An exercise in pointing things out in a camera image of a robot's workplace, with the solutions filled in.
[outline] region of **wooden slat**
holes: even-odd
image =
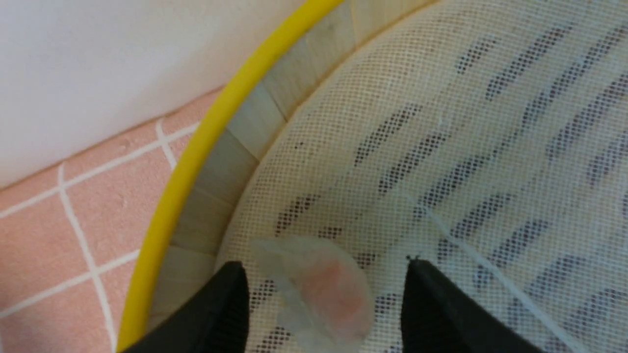
[[[257,160],[261,160],[285,124],[286,119],[268,90],[258,84],[227,129]]]
[[[197,253],[216,254],[233,209],[217,197],[194,188],[170,244]]]
[[[364,43],[415,9],[434,0],[350,0],[355,39]]]
[[[196,294],[212,277],[215,260],[213,255],[170,246],[161,264],[149,323],[159,324]]]
[[[340,4],[306,35],[312,65],[325,78],[355,49],[353,19],[348,1]]]
[[[257,159],[225,131],[198,174],[195,188],[235,205],[256,167]]]
[[[308,97],[318,85],[318,75],[309,57],[304,39],[299,40],[266,74],[263,85],[286,117]]]

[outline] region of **white wall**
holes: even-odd
[[[226,83],[304,0],[1,0],[0,188]]]

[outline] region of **mesh screen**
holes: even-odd
[[[451,0],[350,57],[227,230],[221,258],[249,274],[247,351],[301,351],[249,248],[294,234],[333,239],[367,273],[362,352],[401,351],[409,255],[546,352],[627,352],[627,35],[624,1]]]

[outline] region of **yellow rim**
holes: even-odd
[[[170,237],[199,171],[227,123],[277,60],[342,1],[308,0],[292,14],[242,66],[192,136],[157,205],[140,250],[122,314],[118,352],[146,332],[155,284]]]

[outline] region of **black object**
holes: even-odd
[[[541,353],[457,288],[430,262],[412,260],[401,307],[404,353]]]
[[[242,263],[228,262],[176,313],[124,353],[243,353],[248,335],[246,272]],[[541,353],[422,260],[408,265],[401,335],[404,353]]]
[[[249,287],[228,262],[168,320],[124,353],[242,353],[249,335]]]

